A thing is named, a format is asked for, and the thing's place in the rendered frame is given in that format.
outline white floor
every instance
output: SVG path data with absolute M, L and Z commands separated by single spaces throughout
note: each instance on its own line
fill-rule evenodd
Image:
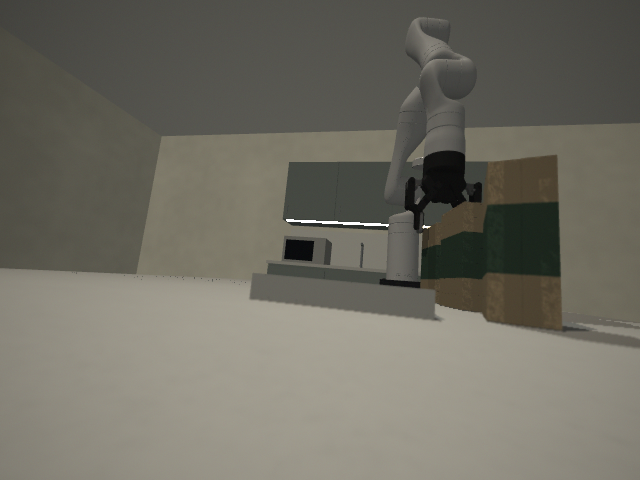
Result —
M 0 479 L 640 478 L 638 324 L 249 290 L 0 269 Z

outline gray cabinet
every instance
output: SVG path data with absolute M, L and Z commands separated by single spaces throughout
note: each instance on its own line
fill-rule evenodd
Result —
M 287 192 L 283 218 L 295 220 L 358 222 L 369 225 L 319 225 L 386 229 L 389 217 L 404 212 L 404 206 L 389 205 L 384 200 L 390 162 L 291 162 L 287 178 Z M 482 182 L 487 173 L 487 162 L 467 162 L 467 183 Z M 422 169 L 414 170 L 407 161 L 403 176 L 422 178 Z M 424 210 L 425 224 L 433 225 L 451 205 L 429 204 Z

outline gray platform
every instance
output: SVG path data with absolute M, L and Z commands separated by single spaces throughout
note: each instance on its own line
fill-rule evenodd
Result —
M 435 318 L 436 305 L 435 290 L 262 273 L 249 298 L 423 319 Z

